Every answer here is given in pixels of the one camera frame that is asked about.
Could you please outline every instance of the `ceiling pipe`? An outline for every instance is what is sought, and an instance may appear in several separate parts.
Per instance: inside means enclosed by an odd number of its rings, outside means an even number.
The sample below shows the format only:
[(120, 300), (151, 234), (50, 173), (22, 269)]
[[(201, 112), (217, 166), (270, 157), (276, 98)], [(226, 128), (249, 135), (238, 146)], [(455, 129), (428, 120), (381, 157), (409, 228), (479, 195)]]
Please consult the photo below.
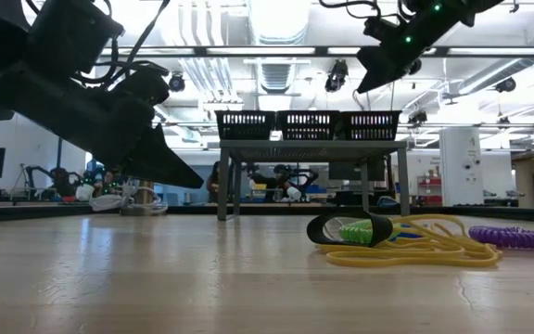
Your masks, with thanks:
[(180, 125), (174, 125), (171, 123), (171, 117), (169, 112), (162, 106), (154, 106), (156, 114), (160, 116), (161, 119), (164, 119), (168, 123), (167, 126), (163, 126), (164, 135), (169, 135), (170, 132), (177, 134), (183, 139), (185, 143), (200, 143), (201, 142), (201, 133), (199, 131), (192, 131), (186, 127)]
[[(247, 0), (247, 7), (254, 45), (304, 44), (311, 7), (309, 0)], [(296, 64), (257, 65), (259, 87), (268, 94), (285, 93), (294, 82), (297, 70)]]
[[(197, 38), (201, 45), (211, 45), (210, 37), (208, 36), (208, 9), (205, 0), (197, 0)], [(232, 97), (230, 92), (227, 90), (227, 83), (223, 77), (223, 72), (220, 71), (218, 61), (216, 58), (204, 59), (204, 62), (207, 61), (210, 64), (211, 71), (215, 73), (218, 82), (216, 84), (219, 91), (222, 92), (223, 97), (226, 101), (231, 101)]]
[[(195, 35), (193, 35), (193, 4), (190, 0), (184, 0), (183, 4), (183, 39), (187, 46), (197, 45)], [(201, 83), (207, 87), (213, 95), (213, 101), (222, 101), (222, 95), (215, 85), (211, 73), (208, 71), (204, 59), (193, 58), (193, 70), (198, 73), (201, 78)]]
[[(210, 5), (211, 16), (211, 39), (217, 46), (223, 46), (222, 39), (222, 0), (212, 0)], [(230, 64), (227, 58), (217, 58), (218, 71), (222, 74), (228, 93), (233, 101), (238, 101), (240, 98), (234, 89), (234, 81), (230, 73)]]
[(504, 59), (496, 61), (486, 69), (463, 80), (457, 88), (459, 96), (473, 94), (491, 87), (533, 65), (534, 58)]
[[(167, 20), (169, 22), (167, 26), (160, 26), (162, 39), (166, 43), (172, 42), (174, 45), (184, 45), (184, 40), (181, 35), (179, 8), (178, 6), (169, 6), (168, 9), (169, 10), (166, 11), (165, 15), (170, 16), (171, 19)], [(181, 65), (181, 68), (183, 68), (183, 71), (189, 76), (189, 79), (198, 92), (201, 95), (204, 95), (207, 100), (212, 100), (213, 96), (201, 82), (199, 74), (194, 70), (195, 64), (193, 64), (193, 59), (179, 58), (178, 63)]]

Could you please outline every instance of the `black cable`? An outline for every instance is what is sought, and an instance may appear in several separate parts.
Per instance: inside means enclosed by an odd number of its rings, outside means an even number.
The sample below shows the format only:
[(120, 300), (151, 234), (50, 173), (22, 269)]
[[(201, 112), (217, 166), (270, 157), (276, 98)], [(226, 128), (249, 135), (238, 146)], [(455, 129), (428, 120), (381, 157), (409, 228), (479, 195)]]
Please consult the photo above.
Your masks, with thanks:
[(349, 16), (353, 17), (354, 19), (368, 19), (368, 18), (371, 18), (372, 16), (371, 15), (364, 15), (364, 16), (357, 16), (355, 14), (353, 14), (351, 11), (350, 11), (350, 7), (349, 6), (346, 6), (345, 7), (345, 11), (348, 13)]
[(120, 67), (123, 69), (134, 70), (134, 71), (154, 70), (154, 71), (162, 72), (164, 75), (169, 74), (168, 70), (161, 68), (159, 65), (149, 60), (139, 60), (139, 61), (134, 61), (131, 63), (128, 63), (126, 61), (105, 61), (101, 63), (96, 63), (95, 66), (115, 66), (115, 67)]
[(26, 4), (28, 4), (28, 7), (29, 7), (30, 9), (32, 9), (32, 11), (34, 12), (34, 14), (38, 15), (38, 14), (41, 12), (41, 10), (38, 9), (38, 7), (37, 7), (36, 4), (34, 3), (34, 1), (32, 1), (32, 0), (26, 0)]
[[(135, 45), (133, 46), (133, 49), (131, 50), (131, 53), (129, 54), (129, 57), (127, 58), (127, 62), (128, 63), (131, 63), (131, 62), (134, 61), (135, 56), (137, 56), (137, 52), (139, 52), (139, 49), (144, 44), (144, 42), (146, 41), (146, 39), (149, 36), (149, 34), (152, 32), (152, 30), (156, 26), (156, 21), (158, 20), (159, 16), (162, 14), (164, 9), (166, 9), (166, 7), (168, 6), (168, 4), (170, 2), (171, 2), (171, 0), (162, 0), (162, 3), (160, 4), (159, 9), (158, 9), (158, 13), (156, 13), (156, 16), (154, 17), (154, 19), (151, 20), (151, 22), (149, 22), (149, 24), (147, 25), (147, 27), (144, 30), (144, 32), (141, 34), (141, 36), (139, 36), (139, 39), (137, 40), (137, 43), (135, 43)], [(122, 68), (122, 70), (119, 71), (119, 73), (117, 73), (113, 77), (113, 79), (115, 79), (115, 78), (119, 79), (123, 74), (125, 74), (125, 76), (129, 76), (129, 75), (131, 75), (131, 72), (126, 68)]]
[[(112, 4), (110, 3), (110, 0), (104, 0), (104, 3), (108, 7), (108, 16), (112, 19)], [(117, 38), (113, 37), (110, 42), (110, 61), (116, 62), (119, 61), (119, 41)], [(112, 76), (117, 71), (117, 66), (111, 65), (110, 68), (108, 68), (107, 73), (100, 77), (100, 78), (86, 78), (81, 73), (75, 73), (72, 78), (81, 82), (83, 85), (86, 84), (103, 84), (103, 85), (111, 85), (112, 84)]]
[(405, 10), (403, 9), (403, 3), (401, 0), (397, 0), (397, 10), (399, 11), (399, 15), (404, 19), (413, 19), (413, 15), (407, 14)]
[(356, 5), (368, 5), (372, 9), (376, 11), (376, 16), (380, 18), (382, 16), (382, 13), (380, 11), (380, 7), (375, 1), (369, 1), (369, 0), (358, 0), (358, 1), (346, 1), (345, 3), (339, 3), (339, 4), (327, 4), (324, 0), (319, 0), (319, 4), (325, 8), (342, 8), (342, 7), (349, 7), (349, 6), (356, 6)]

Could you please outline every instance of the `ceiling light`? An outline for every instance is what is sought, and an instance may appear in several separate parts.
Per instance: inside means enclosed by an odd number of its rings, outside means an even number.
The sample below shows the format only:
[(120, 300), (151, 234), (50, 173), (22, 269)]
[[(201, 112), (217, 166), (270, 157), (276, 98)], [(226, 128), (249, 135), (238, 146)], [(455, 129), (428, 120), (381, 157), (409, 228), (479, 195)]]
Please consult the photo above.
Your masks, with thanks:
[(314, 54), (314, 47), (302, 46), (253, 46), (253, 47), (209, 47), (207, 49), (208, 55), (213, 56), (233, 56), (233, 55), (249, 55), (249, 56), (263, 56), (263, 55), (281, 55), (281, 56), (295, 56), (295, 55), (312, 55)]
[(220, 102), (211, 102), (204, 103), (203, 109), (205, 110), (231, 110), (231, 111), (240, 111), (244, 108), (244, 103), (220, 103)]
[[(133, 50), (132, 47), (119, 47), (119, 54), (123, 56), (127, 56), (131, 53)], [(110, 57), (112, 50), (110, 47), (105, 47), (105, 49), (102, 51), (102, 55), (105, 57)], [(145, 57), (145, 56), (173, 56), (173, 57), (179, 57), (179, 56), (190, 56), (195, 55), (195, 50), (191, 47), (146, 47), (142, 46), (142, 48), (139, 49), (137, 52), (138, 57)]]
[(310, 65), (312, 62), (310, 59), (284, 59), (284, 58), (253, 58), (242, 60), (247, 65)]
[(451, 56), (479, 56), (489, 57), (495, 55), (496, 58), (506, 55), (534, 56), (534, 47), (451, 47)]
[(358, 51), (359, 47), (329, 47), (326, 52), (335, 56), (355, 56)]

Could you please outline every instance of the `desk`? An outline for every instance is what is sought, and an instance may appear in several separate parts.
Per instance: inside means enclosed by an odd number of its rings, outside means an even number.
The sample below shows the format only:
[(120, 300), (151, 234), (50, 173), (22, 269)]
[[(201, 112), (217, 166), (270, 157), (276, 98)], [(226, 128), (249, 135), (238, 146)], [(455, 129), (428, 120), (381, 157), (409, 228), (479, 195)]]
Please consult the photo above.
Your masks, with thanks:
[[(234, 214), (240, 214), (240, 177), (243, 162), (355, 162), (362, 168), (362, 207), (368, 211), (368, 159), (397, 152), (399, 163), (400, 214), (409, 214), (407, 143), (402, 141), (268, 141), (223, 140), (220, 171), (234, 162)], [(220, 173), (220, 185), (229, 184), (229, 173)], [(218, 220), (227, 218), (228, 186), (220, 186)]]

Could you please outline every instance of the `yellow rope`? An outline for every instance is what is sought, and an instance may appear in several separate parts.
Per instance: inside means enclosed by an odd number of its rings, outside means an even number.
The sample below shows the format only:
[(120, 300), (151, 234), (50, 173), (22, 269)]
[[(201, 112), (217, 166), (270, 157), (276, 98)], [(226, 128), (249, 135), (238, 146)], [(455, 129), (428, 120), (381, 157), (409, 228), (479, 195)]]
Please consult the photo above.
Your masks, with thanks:
[[(429, 228), (415, 223), (420, 220), (444, 220), (461, 227), (461, 235), (454, 235), (439, 223)], [(395, 231), (411, 233), (422, 238), (397, 238), (385, 241), (375, 248), (359, 246), (318, 245), (326, 253), (328, 262), (355, 267), (385, 267), (399, 264), (439, 264), (467, 267), (495, 266), (502, 258), (502, 252), (495, 246), (482, 244), (471, 239), (464, 224), (456, 217), (443, 214), (422, 214), (391, 218), (397, 225)], [(435, 232), (438, 229), (444, 235)]]

